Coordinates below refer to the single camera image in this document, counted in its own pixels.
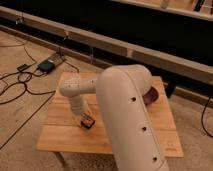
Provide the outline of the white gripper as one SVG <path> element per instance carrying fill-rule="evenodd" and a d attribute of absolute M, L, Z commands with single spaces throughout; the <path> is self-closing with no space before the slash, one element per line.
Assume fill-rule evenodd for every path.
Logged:
<path fill-rule="evenodd" d="M 83 95 L 74 96 L 69 99 L 71 110 L 75 115 L 82 115 L 89 109 L 88 103 Z"/>

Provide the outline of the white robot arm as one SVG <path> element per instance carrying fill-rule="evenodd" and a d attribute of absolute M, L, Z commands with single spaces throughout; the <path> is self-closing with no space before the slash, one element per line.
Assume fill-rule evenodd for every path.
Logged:
<path fill-rule="evenodd" d="M 87 81 L 75 76 L 60 85 L 76 114 L 85 109 L 84 94 L 96 95 L 119 171 L 170 171 L 143 100 L 151 83 L 146 67 L 121 65 Z"/>

